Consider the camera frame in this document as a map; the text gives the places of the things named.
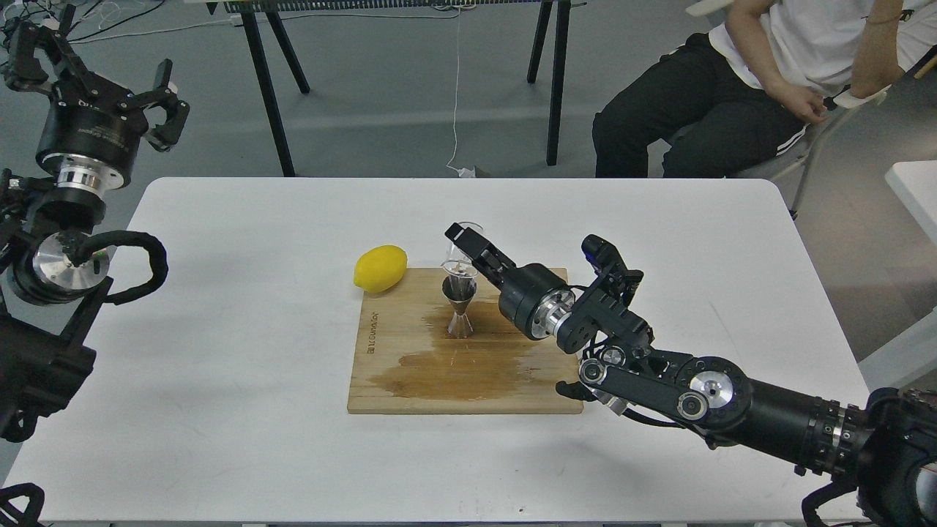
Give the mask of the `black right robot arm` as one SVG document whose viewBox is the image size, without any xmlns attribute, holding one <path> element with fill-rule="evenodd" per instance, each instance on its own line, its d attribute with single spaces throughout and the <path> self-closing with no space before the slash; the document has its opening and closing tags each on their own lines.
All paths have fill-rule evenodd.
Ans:
<svg viewBox="0 0 937 527">
<path fill-rule="evenodd" d="M 876 525 L 935 524 L 933 391 L 878 388 L 860 409 L 753 379 L 726 358 L 656 349 L 652 327 L 630 310 L 643 273 L 598 236 L 581 246 L 596 274 L 586 287 L 539 263 L 516 266 L 471 227 L 452 224 L 446 236 L 499 290 L 499 309 L 513 326 L 578 354 L 578 380 L 557 383 L 561 396 L 599 401 L 649 426 L 684 428 L 709 448 L 753 448 L 792 463 L 800 476 L 829 474 L 829 484 L 802 500 L 809 526 L 823 525 L 818 508 L 848 493 Z"/>
</svg>

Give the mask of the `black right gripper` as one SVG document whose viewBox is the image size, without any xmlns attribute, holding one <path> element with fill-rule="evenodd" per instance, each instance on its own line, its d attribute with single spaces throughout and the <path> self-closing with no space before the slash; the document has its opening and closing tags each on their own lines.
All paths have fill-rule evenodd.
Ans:
<svg viewBox="0 0 937 527">
<path fill-rule="evenodd" d="M 540 263 L 517 267 L 488 238 L 471 227 L 451 224 L 445 236 L 468 256 L 472 266 L 501 291 L 499 310 L 530 340 L 543 340 L 548 331 L 543 326 L 541 306 L 555 294 L 572 296 L 571 287 L 558 274 Z"/>
</svg>

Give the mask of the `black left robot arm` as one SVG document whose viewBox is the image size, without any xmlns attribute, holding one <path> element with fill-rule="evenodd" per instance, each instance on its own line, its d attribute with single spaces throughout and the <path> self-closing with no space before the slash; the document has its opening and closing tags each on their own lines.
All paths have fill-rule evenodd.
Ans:
<svg viewBox="0 0 937 527">
<path fill-rule="evenodd" d="M 23 9 L 2 26 L 3 84 L 43 94 L 49 113 L 33 177 L 2 170 L 2 441 L 22 444 L 66 409 L 90 376 L 85 338 L 104 304 L 160 289 L 167 252 L 143 231 L 104 231 L 105 195 L 131 180 L 146 141 L 167 152 L 190 105 L 158 64 L 154 86 L 135 91 L 88 69 L 68 34 L 76 6 L 43 15 Z"/>
</svg>

